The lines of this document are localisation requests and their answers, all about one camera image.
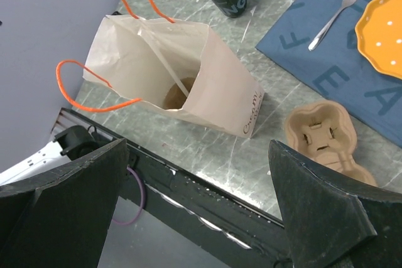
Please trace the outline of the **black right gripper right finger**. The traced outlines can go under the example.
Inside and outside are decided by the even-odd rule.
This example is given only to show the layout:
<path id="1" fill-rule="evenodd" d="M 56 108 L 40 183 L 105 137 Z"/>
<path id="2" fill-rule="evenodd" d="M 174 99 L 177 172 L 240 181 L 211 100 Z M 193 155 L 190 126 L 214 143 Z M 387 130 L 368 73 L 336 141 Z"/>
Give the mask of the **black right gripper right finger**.
<path id="1" fill-rule="evenodd" d="M 295 267 L 401 267 L 401 194 L 272 140 L 269 168 Z"/>

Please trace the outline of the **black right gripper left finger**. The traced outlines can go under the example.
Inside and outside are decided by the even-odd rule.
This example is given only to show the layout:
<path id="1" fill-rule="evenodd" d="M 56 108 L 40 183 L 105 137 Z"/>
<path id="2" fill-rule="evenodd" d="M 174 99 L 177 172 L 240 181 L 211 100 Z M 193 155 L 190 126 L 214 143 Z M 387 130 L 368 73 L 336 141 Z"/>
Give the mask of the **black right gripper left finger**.
<path id="1" fill-rule="evenodd" d="M 97 267 L 126 174 L 117 139 L 1 186 L 1 267 Z"/>

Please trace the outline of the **brown cardboard cup carrier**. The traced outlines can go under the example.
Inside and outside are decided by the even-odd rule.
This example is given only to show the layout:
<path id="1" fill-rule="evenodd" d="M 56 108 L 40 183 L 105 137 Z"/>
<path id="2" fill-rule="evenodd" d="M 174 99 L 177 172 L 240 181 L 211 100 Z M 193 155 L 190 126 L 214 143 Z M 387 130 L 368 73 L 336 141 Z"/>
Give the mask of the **brown cardboard cup carrier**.
<path id="1" fill-rule="evenodd" d="M 372 174 L 353 158 L 357 133 L 339 103 L 322 100 L 297 107 L 286 118 L 284 129 L 289 147 L 338 173 L 377 185 Z"/>

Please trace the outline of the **brown paper takeout bag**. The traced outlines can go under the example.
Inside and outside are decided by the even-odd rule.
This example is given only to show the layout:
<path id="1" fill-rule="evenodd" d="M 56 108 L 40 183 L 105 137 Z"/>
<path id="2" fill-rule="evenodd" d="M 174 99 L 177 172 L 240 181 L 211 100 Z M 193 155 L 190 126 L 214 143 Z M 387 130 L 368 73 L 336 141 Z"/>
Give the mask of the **brown paper takeout bag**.
<path id="1" fill-rule="evenodd" d="M 163 101 L 175 84 L 147 42 L 145 29 L 180 80 L 195 81 L 181 109 L 165 110 Z M 85 63 L 83 78 L 103 85 L 124 102 L 170 117 L 249 138 L 258 118 L 264 89 L 220 36 L 205 23 L 159 14 L 144 19 L 128 11 L 104 16 Z"/>

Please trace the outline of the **single white straw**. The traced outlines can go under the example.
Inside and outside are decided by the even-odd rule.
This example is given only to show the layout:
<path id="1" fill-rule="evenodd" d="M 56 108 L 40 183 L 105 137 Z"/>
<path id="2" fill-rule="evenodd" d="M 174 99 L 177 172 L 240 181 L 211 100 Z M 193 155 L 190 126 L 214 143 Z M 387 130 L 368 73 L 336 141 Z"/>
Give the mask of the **single white straw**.
<path id="1" fill-rule="evenodd" d="M 161 51 L 159 50 L 156 42 L 152 39 L 152 37 L 148 34 L 148 32 L 145 29 L 141 29 L 138 31 L 138 35 L 140 35 L 145 42 L 149 45 L 149 47 L 153 50 L 159 61 L 163 64 L 167 72 L 170 74 L 171 78 L 174 80 L 174 82 L 177 84 L 178 88 L 183 92 L 184 96 L 188 97 L 189 91 L 186 89 L 178 75 L 175 73 L 175 71 L 172 69 L 171 65 L 168 63 L 166 58 L 163 56 Z"/>

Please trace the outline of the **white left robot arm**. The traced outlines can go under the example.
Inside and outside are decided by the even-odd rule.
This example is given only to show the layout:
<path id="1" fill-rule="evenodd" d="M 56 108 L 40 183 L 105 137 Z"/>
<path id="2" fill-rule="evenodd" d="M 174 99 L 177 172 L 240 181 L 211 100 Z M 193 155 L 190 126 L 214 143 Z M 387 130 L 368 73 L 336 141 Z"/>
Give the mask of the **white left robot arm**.
<path id="1" fill-rule="evenodd" d="M 98 149 L 99 143 L 83 126 L 55 135 L 43 148 L 1 173 L 1 185 L 14 183 L 74 161 Z"/>

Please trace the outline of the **blue alphabet placemat cloth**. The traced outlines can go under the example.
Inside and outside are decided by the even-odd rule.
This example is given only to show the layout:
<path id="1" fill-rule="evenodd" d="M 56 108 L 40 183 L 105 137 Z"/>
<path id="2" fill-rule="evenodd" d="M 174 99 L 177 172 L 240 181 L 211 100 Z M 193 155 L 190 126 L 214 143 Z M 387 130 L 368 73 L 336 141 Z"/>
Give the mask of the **blue alphabet placemat cloth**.
<path id="1" fill-rule="evenodd" d="M 323 41 L 308 49 L 341 0 L 295 0 L 256 48 L 323 97 L 396 145 L 401 144 L 401 80 L 375 71 L 358 52 L 355 25 L 371 0 L 357 0 Z"/>

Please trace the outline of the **orange dotted plate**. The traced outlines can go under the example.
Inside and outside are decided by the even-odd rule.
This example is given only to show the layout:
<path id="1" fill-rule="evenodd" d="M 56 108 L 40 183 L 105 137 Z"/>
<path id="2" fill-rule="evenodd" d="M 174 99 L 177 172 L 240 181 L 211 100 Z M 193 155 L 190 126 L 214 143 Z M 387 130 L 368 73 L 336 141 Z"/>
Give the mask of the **orange dotted plate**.
<path id="1" fill-rule="evenodd" d="M 383 75 L 401 78 L 401 0 L 372 0 L 355 26 L 358 52 Z"/>

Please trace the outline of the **silver fork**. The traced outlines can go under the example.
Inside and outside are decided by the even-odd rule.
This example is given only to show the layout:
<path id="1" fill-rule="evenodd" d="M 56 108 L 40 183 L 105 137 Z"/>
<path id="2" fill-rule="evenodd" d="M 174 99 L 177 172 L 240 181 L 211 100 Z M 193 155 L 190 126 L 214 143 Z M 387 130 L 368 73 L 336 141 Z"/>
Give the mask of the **silver fork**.
<path id="1" fill-rule="evenodd" d="M 343 10 L 352 6 L 357 0 L 342 0 L 340 8 L 336 11 L 336 13 L 329 19 L 329 21 L 325 24 L 325 26 L 318 32 L 318 34 L 314 37 L 312 42 L 308 46 L 309 51 L 313 51 L 323 40 L 332 24 L 338 18 L 338 16 L 342 13 Z"/>

